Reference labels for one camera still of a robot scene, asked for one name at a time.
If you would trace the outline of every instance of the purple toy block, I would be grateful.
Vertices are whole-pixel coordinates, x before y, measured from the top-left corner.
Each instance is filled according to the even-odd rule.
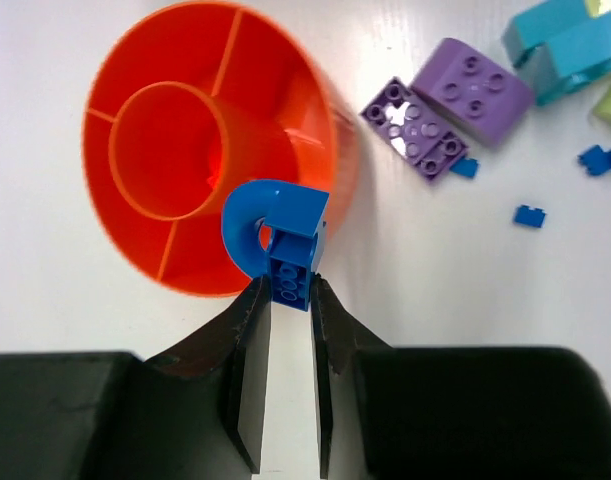
[[[428,182],[467,155],[467,145],[451,125],[398,78],[390,80],[361,116]]]
[[[534,93],[469,45],[445,38],[411,89],[481,143],[501,143],[534,103]]]

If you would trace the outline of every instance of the white surface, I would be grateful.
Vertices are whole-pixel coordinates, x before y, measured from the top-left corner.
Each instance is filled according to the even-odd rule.
[[[0,351],[129,349],[143,357],[229,303],[166,291],[99,227],[80,124],[114,41],[161,0],[0,0]],[[308,48],[358,112],[391,76],[412,79],[439,40],[507,66],[499,42],[531,0],[256,0]],[[589,111],[606,82],[527,120],[498,152],[473,144],[472,183],[430,189],[366,132],[357,197],[321,272],[394,344],[556,344],[582,353],[611,395],[611,175],[575,155],[611,147]],[[521,203],[541,231],[514,227]],[[273,310],[263,479],[317,477],[307,315]]]

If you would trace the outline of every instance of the light purple block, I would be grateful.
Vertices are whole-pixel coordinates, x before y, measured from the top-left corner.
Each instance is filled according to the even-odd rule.
[[[487,146],[500,144],[534,103],[534,93],[469,45],[445,38],[411,89]]]
[[[398,78],[390,80],[361,116],[428,182],[467,155],[467,145],[452,126]]]

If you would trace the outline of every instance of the dark purple brick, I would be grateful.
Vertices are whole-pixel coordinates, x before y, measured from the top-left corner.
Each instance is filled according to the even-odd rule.
[[[429,182],[467,154],[452,126],[398,78],[390,80],[361,116]]]
[[[491,147],[503,141],[534,103],[534,93],[522,80],[453,38],[441,42],[411,89]]]

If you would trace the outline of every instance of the orange cup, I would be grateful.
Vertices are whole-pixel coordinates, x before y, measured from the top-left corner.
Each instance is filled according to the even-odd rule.
[[[220,212],[240,184],[276,178],[330,192],[333,233],[355,189],[353,115],[286,33],[247,7],[173,5],[118,42],[92,88],[83,161],[120,251],[158,282],[229,295]]]

